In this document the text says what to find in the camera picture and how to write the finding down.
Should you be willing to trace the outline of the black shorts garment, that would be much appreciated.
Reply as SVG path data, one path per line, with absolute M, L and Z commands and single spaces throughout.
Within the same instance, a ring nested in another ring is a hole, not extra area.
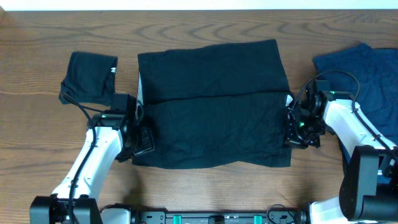
M 233 162 L 288 167 L 290 88 L 277 42 L 139 54 L 144 118 L 155 150 L 138 166 L 201 169 Z

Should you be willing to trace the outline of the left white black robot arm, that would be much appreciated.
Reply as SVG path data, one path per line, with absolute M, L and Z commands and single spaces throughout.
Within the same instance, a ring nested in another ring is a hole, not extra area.
M 140 101 L 113 103 L 88 118 L 84 145 L 67 176 L 49 196 L 37 196 L 31 223 L 140 223 L 138 211 L 116 203 L 103 210 L 98 197 L 113 161 L 126 161 L 154 150 L 149 130 L 140 130 Z

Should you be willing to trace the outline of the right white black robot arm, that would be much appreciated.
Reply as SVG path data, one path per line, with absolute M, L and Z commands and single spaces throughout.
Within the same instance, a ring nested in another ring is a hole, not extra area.
M 316 91 L 304 106 L 286 100 L 288 146 L 320 146 L 336 134 L 347 167 L 338 196 L 312 202 L 296 223 L 382 223 L 397 221 L 397 146 L 385 138 L 348 92 Z

